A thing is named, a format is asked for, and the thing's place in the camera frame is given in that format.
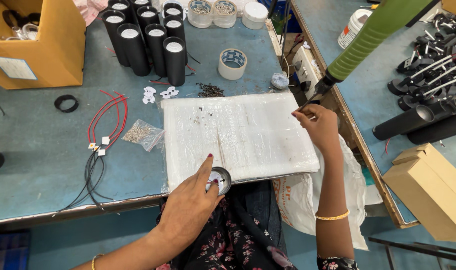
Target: plastic zip bag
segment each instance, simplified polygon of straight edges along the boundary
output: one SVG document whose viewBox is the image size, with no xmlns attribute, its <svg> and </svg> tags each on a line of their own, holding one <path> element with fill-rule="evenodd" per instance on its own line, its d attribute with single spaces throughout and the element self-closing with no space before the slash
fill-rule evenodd
<svg viewBox="0 0 456 270">
<path fill-rule="evenodd" d="M 138 119 L 123 136 L 123 140 L 135 144 L 140 144 L 146 151 L 151 151 L 155 145 L 164 142 L 163 135 L 165 130 L 154 127 L 147 122 Z"/>
</svg>

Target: clear tape roll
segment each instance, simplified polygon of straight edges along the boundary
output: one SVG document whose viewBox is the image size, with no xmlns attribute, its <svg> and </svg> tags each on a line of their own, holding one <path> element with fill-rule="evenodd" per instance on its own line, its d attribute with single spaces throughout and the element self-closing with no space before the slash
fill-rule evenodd
<svg viewBox="0 0 456 270">
<path fill-rule="evenodd" d="M 213 6 L 211 3 L 205 0 L 191 0 L 188 3 L 188 21 L 196 28 L 209 27 L 213 23 Z"/>
<path fill-rule="evenodd" d="M 225 62 L 235 62 L 239 65 L 239 68 L 229 67 Z M 225 79 L 237 80 L 243 76 L 247 63 L 248 58 L 242 51 L 235 48 L 228 48 L 223 50 L 220 54 L 218 71 Z"/>
<path fill-rule="evenodd" d="M 230 14 L 222 14 L 216 9 L 216 5 L 222 4 L 227 5 L 232 9 L 233 13 Z M 213 4 L 213 23 L 221 28 L 230 28 L 235 25 L 236 22 L 236 15 L 237 15 L 237 7 L 235 3 L 229 0 L 218 0 Z"/>
</svg>

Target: masking tape roll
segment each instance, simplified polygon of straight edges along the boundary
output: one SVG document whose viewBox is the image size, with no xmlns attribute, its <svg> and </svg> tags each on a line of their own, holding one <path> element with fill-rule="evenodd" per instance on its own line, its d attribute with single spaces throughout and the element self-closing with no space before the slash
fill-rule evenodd
<svg viewBox="0 0 456 270">
<path fill-rule="evenodd" d="M 225 62 L 235 62 L 239 65 L 239 68 L 229 67 L 225 65 Z M 235 48 L 228 48 L 220 54 L 218 71 L 225 79 L 237 80 L 243 76 L 247 63 L 248 58 L 242 51 Z"/>
</svg>

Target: bracelet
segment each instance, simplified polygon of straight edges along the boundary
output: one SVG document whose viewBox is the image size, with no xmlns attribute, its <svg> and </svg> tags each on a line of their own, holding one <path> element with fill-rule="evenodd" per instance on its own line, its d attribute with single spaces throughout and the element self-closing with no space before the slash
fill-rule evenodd
<svg viewBox="0 0 456 270">
<path fill-rule="evenodd" d="M 101 253 L 100 253 L 100 254 L 98 254 L 98 255 L 96 255 L 96 256 L 93 257 L 93 259 L 91 260 L 91 270 L 94 270 L 94 260 L 95 260 L 96 258 L 98 258 L 98 257 L 103 256 L 103 255 L 104 255 L 104 254 L 101 254 Z"/>
<path fill-rule="evenodd" d="M 335 221 L 335 220 L 344 219 L 345 217 L 348 216 L 348 214 L 349 214 L 349 210 L 346 210 L 346 213 L 344 213 L 343 215 L 339 215 L 337 217 L 331 217 L 331 218 L 323 218 L 323 217 L 318 216 L 318 212 L 316 212 L 315 217 L 322 221 Z"/>
</svg>

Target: floor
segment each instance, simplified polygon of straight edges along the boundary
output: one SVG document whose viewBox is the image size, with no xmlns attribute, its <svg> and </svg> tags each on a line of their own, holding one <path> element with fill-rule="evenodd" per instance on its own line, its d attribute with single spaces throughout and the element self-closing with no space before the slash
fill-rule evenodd
<svg viewBox="0 0 456 270">
<path fill-rule="evenodd" d="M 29 269 L 69 269 L 89 261 L 98 253 L 107 253 L 138 239 L 154 227 L 158 207 L 69 220 L 32 228 Z M 299 232 L 284 224 L 288 257 L 300 270 L 316 268 L 315 236 Z M 398 242 L 436 243 L 456 249 L 456 242 L 439 242 L 418 225 L 396 229 L 389 217 L 366 218 L 361 226 L 363 236 L 373 236 Z M 370 251 L 356 250 L 358 267 L 388 270 L 384 247 L 368 242 Z M 434 257 L 393 249 L 399 270 L 439 269 Z"/>
</svg>

